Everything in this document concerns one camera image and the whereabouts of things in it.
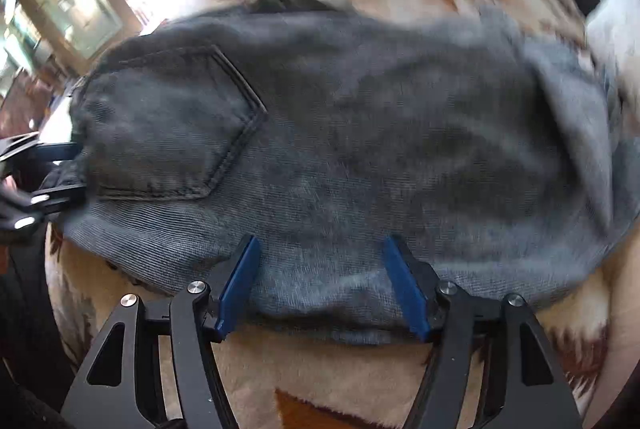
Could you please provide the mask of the grey denim pants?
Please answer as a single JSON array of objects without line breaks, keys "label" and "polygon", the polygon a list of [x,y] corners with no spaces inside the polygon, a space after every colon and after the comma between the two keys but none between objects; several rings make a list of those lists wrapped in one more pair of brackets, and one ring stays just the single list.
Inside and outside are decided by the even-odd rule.
[{"label": "grey denim pants", "polygon": [[639,217],[614,82],[499,7],[414,24],[318,0],[200,13],[102,56],[70,108],[78,247],[177,293],[262,243],[255,319],[385,343],[400,235],[469,293],[549,305]]}]

